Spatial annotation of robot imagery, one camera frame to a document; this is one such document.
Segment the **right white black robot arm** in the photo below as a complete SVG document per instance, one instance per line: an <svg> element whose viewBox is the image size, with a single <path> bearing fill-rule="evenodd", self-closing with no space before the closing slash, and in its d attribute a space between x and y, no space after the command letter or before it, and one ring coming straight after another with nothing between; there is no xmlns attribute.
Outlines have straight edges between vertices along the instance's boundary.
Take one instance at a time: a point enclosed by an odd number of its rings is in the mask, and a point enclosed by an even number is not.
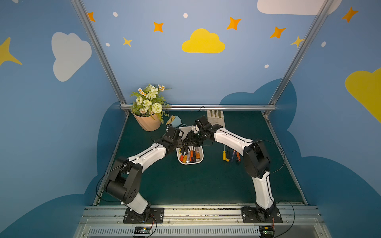
<svg viewBox="0 0 381 238"><path fill-rule="evenodd" d="M268 218L276 211L276 204L269 181L271 159L263 142L238 136L219 124L211 124L202 116L195 121L183 143L199 147L208 139L226 145L243 156L245 171L254 183L257 212Z"/></svg>

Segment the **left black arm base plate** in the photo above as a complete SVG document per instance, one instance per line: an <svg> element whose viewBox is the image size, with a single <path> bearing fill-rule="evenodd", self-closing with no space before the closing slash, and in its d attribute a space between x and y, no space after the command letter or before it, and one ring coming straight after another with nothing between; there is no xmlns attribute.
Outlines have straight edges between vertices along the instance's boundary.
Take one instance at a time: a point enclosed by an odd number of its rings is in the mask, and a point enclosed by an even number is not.
<svg viewBox="0 0 381 238"><path fill-rule="evenodd" d="M123 223L124 224L139 224L139 223L152 223L153 221L157 224L162 224L164 219L163 207L147 207L142 214L138 214L131 208L127 208Z"/></svg>

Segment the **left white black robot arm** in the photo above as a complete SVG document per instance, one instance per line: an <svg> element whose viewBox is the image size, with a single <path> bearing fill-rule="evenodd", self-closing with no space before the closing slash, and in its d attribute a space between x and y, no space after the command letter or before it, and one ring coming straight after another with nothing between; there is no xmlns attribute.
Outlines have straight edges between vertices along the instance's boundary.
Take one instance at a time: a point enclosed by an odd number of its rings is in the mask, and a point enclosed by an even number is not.
<svg viewBox="0 0 381 238"><path fill-rule="evenodd" d="M103 191L122 202L136 214L149 212L149 203L140 194L143 172L182 146L184 133L168 127L166 133L143 152L129 158L120 157L107 174Z"/></svg>

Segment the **white plastic storage box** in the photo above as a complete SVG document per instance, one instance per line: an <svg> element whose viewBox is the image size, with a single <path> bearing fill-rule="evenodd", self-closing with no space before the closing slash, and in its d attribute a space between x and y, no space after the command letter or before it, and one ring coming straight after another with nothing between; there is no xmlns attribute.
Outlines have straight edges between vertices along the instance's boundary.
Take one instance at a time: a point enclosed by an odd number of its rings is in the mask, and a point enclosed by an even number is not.
<svg viewBox="0 0 381 238"><path fill-rule="evenodd" d="M204 159L203 140L192 127L180 127L181 145L176 149L177 159L182 165L195 165Z"/></svg>

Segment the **black yellow screwdriver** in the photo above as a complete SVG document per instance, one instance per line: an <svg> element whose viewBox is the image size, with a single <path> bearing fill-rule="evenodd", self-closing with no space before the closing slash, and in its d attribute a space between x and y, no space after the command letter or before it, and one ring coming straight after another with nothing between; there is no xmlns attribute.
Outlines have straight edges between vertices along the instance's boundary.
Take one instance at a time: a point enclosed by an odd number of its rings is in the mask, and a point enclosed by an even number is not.
<svg viewBox="0 0 381 238"><path fill-rule="evenodd" d="M226 149L226 162L230 162L230 161L231 161L231 148L227 147L227 149Z"/></svg>

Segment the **blue handle screwdriver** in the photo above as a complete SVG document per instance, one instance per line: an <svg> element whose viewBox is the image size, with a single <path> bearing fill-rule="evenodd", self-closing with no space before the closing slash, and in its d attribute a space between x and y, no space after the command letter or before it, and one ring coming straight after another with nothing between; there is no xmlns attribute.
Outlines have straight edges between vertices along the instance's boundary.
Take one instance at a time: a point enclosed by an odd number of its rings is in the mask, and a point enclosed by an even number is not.
<svg viewBox="0 0 381 238"><path fill-rule="evenodd" d="M231 162L232 163L235 161L235 158L236 158L236 151L233 150L232 155L231 155Z"/></svg>

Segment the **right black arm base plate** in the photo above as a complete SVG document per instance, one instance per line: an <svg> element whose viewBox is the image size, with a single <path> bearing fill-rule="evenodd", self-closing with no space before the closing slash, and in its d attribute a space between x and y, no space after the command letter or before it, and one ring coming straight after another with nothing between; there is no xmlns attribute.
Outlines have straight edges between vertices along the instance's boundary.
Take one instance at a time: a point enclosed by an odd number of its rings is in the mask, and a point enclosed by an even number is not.
<svg viewBox="0 0 381 238"><path fill-rule="evenodd" d="M280 211L275 205L269 209L243 206L241 214L244 223L283 223Z"/></svg>

